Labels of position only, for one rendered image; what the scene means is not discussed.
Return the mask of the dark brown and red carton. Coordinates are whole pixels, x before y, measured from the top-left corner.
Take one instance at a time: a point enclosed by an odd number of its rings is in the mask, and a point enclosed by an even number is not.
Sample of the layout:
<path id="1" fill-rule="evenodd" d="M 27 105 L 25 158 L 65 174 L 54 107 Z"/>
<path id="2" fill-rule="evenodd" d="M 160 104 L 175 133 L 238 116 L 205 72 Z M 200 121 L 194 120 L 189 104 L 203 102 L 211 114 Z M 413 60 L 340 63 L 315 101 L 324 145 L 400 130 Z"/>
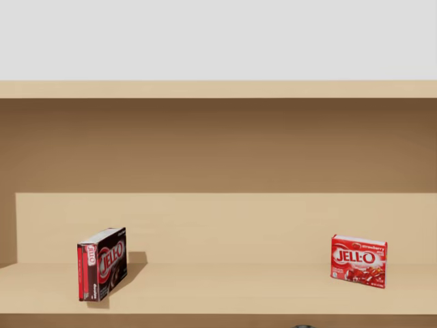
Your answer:
<path id="1" fill-rule="evenodd" d="M 126 229 L 107 228 L 76 246 L 79 301 L 99 302 L 127 276 Z"/>

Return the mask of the pale wooden shelf unit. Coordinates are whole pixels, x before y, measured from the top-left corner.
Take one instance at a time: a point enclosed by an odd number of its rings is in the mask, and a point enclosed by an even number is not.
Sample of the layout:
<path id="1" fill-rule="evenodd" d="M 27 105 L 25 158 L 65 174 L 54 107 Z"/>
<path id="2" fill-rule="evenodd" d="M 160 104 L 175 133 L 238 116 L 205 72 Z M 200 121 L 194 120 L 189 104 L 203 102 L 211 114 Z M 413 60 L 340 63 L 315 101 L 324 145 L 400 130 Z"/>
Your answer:
<path id="1" fill-rule="evenodd" d="M 107 228 L 127 276 L 79 301 Z M 0 328 L 294 325 L 437 328 L 437 80 L 0 81 Z"/>

